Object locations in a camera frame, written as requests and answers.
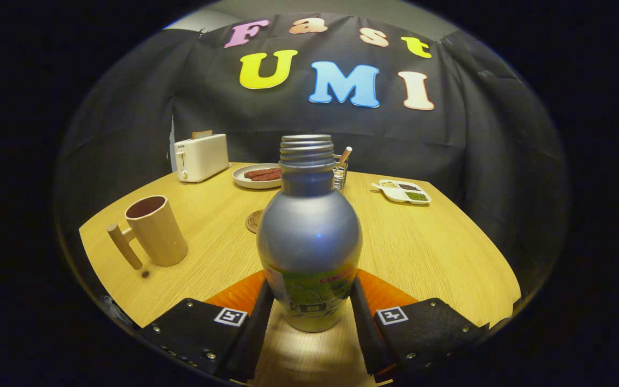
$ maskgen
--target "silver bottle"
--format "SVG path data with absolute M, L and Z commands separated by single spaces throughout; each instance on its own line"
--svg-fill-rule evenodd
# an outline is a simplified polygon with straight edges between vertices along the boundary
M 331 135 L 286 135 L 280 143 L 282 189 L 269 202 L 257 249 L 288 322 L 319 332 L 339 320 L 355 279 L 362 230 L 334 190 Z

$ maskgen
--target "sausage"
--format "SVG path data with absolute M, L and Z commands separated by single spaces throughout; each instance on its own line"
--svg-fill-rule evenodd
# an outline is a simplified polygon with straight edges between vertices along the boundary
M 280 172 L 280 168 L 269 168 L 269 169 L 258 169 L 256 171 L 248 171 L 243 176 L 248 179 L 254 178 L 255 176 L 261 176 L 265 174 L 271 174 L 273 172 Z
M 255 176 L 253 181 L 270 181 L 280 179 L 280 170 L 277 172 L 272 172 L 271 174 L 265 174 L 260 176 Z

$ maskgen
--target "wooden coaster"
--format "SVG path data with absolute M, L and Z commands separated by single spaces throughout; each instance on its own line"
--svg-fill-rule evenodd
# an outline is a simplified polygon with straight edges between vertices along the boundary
M 248 226 L 248 230 L 253 233 L 257 233 L 257 228 L 260 226 L 260 220 L 262 218 L 262 210 L 255 211 L 245 219 L 245 225 Z

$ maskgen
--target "white plate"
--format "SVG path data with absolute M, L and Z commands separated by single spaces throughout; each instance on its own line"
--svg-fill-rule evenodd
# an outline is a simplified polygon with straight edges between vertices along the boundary
M 258 169 L 278 168 L 278 164 L 266 163 L 266 164 L 253 164 L 247 167 L 238 168 L 233 171 L 233 180 L 241 187 L 252 189 L 267 189 L 280 186 L 280 179 L 272 181 L 253 181 L 245 177 L 245 173 L 249 171 L 256 171 Z
M 410 186 L 416 187 L 417 189 L 419 189 L 419 191 L 415 191 L 413 189 L 403 189 L 400 186 L 398 186 L 398 188 L 391 188 L 391 187 L 384 187 L 381 185 L 383 183 L 386 183 L 387 181 L 395 185 L 408 184 Z M 419 185 L 415 183 L 410 183 L 409 181 L 396 181 L 396 180 L 381 179 L 379 181 L 379 185 L 381 187 L 381 191 L 383 191 L 384 195 L 386 195 L 386 198 L 388 198 L 392 202 L 396 202 L 396 203 L 408 202 L 408 203 L 412 203 L 413 205 L 427 205 L 428 203 L 431 203 L 431 196 L 429 196 L 429 194 L 425 192 L 422 189 L 422 187 L 420 187 Z M 416 192 L 418 194 L 422 194 L 424 196 L 427 196 L 427 200 L 410 199 L 410 197 L 407 196 L 407 192 Z

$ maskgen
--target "colorful foam letters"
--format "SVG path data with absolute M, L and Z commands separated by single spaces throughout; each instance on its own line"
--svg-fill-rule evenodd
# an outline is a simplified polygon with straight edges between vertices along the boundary
M 429 54 L 428 52 L 424 52 L 424 50 L 422 49 L 422 48 L 428 48 L 429 46 L 427 44 L 423 44 L 422 42 L 420 42 L 419 39 L 409 38 L 409 37 L 402 37 L 400 39 L 407 42 L 407 49 L 409 49 L 410 52 L 412 52 L 413 54 L 417 56 L 421 56 L 422 58 L 431 57 L 431 54 Z
M 360 28 L 359 32 L 361 33 L 359 38 L 363 42 L 368 42 L 368 44 L 373 44 L 374 46 L 388 47 L 388 40 L 385 39 L 385 33 L 367 27 Z
M 427 87 L 424 84 L 424 79 L 427 79 L 426 75 L 414 71 L 401 71 L 398 75 L 405 79 L 407 90 L 407 99 L 403 101 L 403 105 L 416 110 L 432 110 L 434 108 L 434 104 L 427 97 Z
M 308 17 L 293 22 L 293 27 L 290 28 L 291 34 L 304 34 L 305 32 L 324 32 L 329 27 L 324 25 L 324 19 L 319 17 Z
M 276 71 L 272 76 L 260 76 L 260 64 L 267 54 L 249 54 L 243 56 L 243 68 L 240 69 L 240 84 L 248 89 L 268 89 L 283 83 L 290 73 L 290 61 L 298 52 L 294 49 L 276 51 L 273 55 L 278 58 Z
M 346 101 L 351 91 L 355 89 L 355 95 L 350 99 L 353 105 L 366 108 L 379 107 L 375 92 L 378 68 L 359 64 L 349 76 L 345 77 L 334 62 L 314 62 L 312 67 L 316 69 L 316 85 L 314 86 L 314 94 L 309 96 L 310 101 L 315 103 L 331 102 L 332 98 L 329 95 L 329 86 L 331 86 L 334 95 L 341 103 Z
M 259 20 L 247 24 L 236 25 L 235 27 L 233 27 L 233 36 L 231 36 L 231 40 L 227 42 L 224 47 L 228 48 L 233 46 L 240 46 L 241 44 L 246 44 L 247 42 L 249 42 L 247 37 L 253 37 L 257 35 L 257 33 L 260 31 L 260 27 L 265 27 L 266 25 L 269 25 L 268 20 Z

